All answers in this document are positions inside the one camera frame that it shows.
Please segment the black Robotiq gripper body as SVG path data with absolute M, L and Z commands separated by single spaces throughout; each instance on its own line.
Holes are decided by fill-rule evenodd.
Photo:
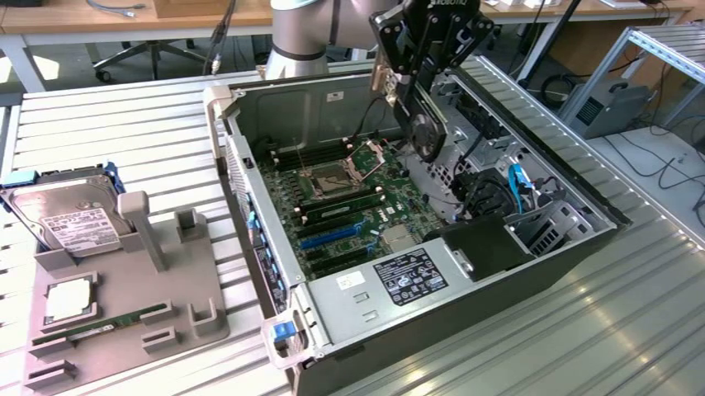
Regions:
M 458 32 L 480 14 L 481 2 L 404 1 L 404 19 L 414 41 L 426 36 L 432 40 L 446 37 L 448 31 Z

